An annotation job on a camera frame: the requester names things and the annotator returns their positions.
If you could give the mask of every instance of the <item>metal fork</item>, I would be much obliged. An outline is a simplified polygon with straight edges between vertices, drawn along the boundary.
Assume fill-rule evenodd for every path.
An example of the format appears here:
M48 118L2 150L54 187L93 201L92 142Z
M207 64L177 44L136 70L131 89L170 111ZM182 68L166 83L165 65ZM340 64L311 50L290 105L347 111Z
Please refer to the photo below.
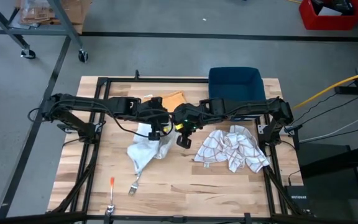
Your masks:
M140 175L142 175L142 171L140 171L138 174L136 174L136 180L135 182L131 185L131 188L129 189L128 195L129 196L133 196L136 193L137 188L139 187L139 183L138 180L140 178Z

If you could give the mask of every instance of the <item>white towel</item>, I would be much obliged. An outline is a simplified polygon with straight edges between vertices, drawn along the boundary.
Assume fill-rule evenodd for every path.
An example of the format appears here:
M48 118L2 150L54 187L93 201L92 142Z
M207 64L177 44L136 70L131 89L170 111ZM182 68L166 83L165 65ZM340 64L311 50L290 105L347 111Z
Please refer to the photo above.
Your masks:
M256 173L270 164L259 149L255 137L245 127L238 125L232 125L229 133L215 130L209 134L194 160L204 163L228 160L232 172L247 164Z
M147 136L151 131L151 125L139 123L136 132ZM149 141L147 138L135 134L135 144L130 145L127 149L128 156L134 162L135 173L141 172L153 157L156 159L165 158L177 136L175 127L168 136L161 137L159 141Z

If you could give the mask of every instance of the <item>gray floor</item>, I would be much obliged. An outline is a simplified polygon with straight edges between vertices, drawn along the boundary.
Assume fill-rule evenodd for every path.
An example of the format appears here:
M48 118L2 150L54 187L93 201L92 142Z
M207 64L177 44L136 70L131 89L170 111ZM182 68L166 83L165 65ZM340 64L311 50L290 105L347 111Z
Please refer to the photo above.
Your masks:
M12 6L0 1L9 16ZM189 32L259 35L342 35L349 32L305 30L297 3L285 0L115 0L95 1L85 22L87 31ZM25 37L37 53L35 60L18 57L20 49L0 35L0 201L17 161L30 122L27 112L39 104L60 53L64 37ZM279 78L283 95L296 105L332 83L354 75L358 44L274 42L256 40L151 39L83 37L89 61L77 59L71 44L55 93L75 94L83 75L206 77L212 67L258 68L263 77ZM307 118L354 96L337 96ZM299 117L309 106L294 111ZM300 138L330 133L358 119L358 100L308 123ZM357 129L358 123L348 130ZM64 134L55 124L43 124L17 191L10 216L43 213L48 204ZM323 140L358 147L358 133ZM358 216L354 206L351 207Z

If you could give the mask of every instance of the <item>caster wheel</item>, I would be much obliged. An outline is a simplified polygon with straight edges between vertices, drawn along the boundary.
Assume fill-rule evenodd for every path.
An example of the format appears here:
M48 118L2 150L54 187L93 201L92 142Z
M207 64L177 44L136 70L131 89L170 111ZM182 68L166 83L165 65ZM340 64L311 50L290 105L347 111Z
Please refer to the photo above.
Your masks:
M27 55L24 50L22 50L21 56L20 57L24 57L27 59L34 59L35 58L35 52L32 50L29 50L29 54Z
M86 63L88 61L88 53L84 50L79 50L78 60L80 60L80 62Z

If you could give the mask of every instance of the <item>butcher block tabletop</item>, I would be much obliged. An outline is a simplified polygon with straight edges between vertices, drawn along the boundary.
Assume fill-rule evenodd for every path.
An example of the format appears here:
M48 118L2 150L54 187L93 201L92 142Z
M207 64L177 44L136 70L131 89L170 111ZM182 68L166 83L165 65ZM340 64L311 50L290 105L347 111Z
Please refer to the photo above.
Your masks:
M94 97L99 77L82 77L77 96ZM280 83L276 78L264 78L267 98L281 97ZM111 83L109 97L146 95L159 96L182 90L188 103L198 104L208 98L207 83ZM90 113L74 111L77 117L88 122ZM110 198L110 177L115 177L115 215L127 216L191 216L191 217L269 217L263 171L253 173L247 166L232 173L227 161L210 164L208 168L193 158L211 131L229 131L230 125L245 126L257 138L254 121L230 122L205 126L190 136L193 141L190 149L174 144L166 158L153 159L143 170L139 188L134 196L128 191L135 181L134 164L127 155L127 147L133 144L132 133L121 130L109 116L105 116L98 160L94 173L89 201L88 215L104 215ZM137 130L137 123L121 121L123 128ZM78 138L68 134L66 142ZM292 138L282 136L282 140L293 144ZM283 184L288 176L299 170L295 150L288 144L276 146L278 163ZM75 184L83 143L67 144L62 151L52 194L48 205L53 210L66 197ZM89 148L88 161L92 146ZM300 172L291 176L293 185L303 185ZM82 208L85 185L81 189L77 210ZM278 193L272 183L276 212L280 213Z

